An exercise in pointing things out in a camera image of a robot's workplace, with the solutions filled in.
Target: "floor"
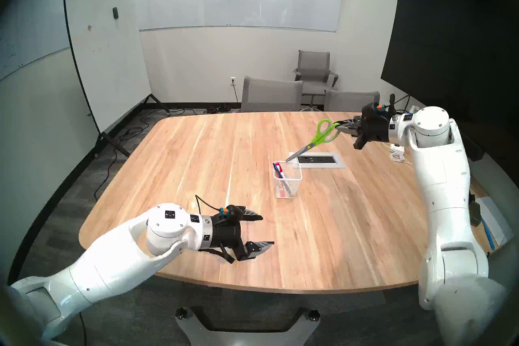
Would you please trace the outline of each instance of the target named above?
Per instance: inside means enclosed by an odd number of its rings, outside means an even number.
[[[124,141],[134,150],[164,111],[144,110],[131,127],[150,127]],[[185,115],[193,111],[186,110]],[[94,192],[114,160],[107,146],[76,180],[43,226],[23,265],[20,277],[49,276],[72,264],[84,251],[78,242],[81,225],[95,204]],[[126,158],[117,154],[109,184]],[[300,308],[316,309],[321,323],[305,343],[317,345],[441,345],[433,312],[418,304],[417,286],[343,295],[282,295],[210,288],[153,276],[134,290],[102,300],[83,311],[88,345],[190,345],[174,319],[181,306],[192,307],[209,329],[285,330]],[[83,344],[79,317],[56,338],[67,345]]]

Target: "chair leg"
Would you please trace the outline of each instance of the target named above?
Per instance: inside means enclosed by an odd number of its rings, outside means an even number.
[[[310,106],[306,106],[304,108],[301,109],[301,111],[306,111],[306,110],[310,110],[310,111],[320,111],[317,107],[314,107],[313,106],[313,98],[315,98],[317,95],[311,95],[311,99],[310,99]]]

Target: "black monitor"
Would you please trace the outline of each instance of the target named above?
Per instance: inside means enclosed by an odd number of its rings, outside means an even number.
[[[382,79],[447,110],[468,156],[477,144],[519,185],[519,14],[508,0],[398,0]]]

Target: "mesh pen cup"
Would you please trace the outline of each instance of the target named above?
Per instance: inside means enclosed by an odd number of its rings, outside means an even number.
[[[274,176],[274,195],[276,198],[294,198],[302,179],[301,166],[298,162],[276,161],[281,167],[279,177],[273,165],[271,165]]]

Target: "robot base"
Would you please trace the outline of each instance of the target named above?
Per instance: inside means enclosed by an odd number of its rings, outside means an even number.
[[[319,326],[317,311],[305,312],[286,332],[224,332],[208,330],[189,308],[180,308],[175,314],[176,323],[197,346],[302,346]]]

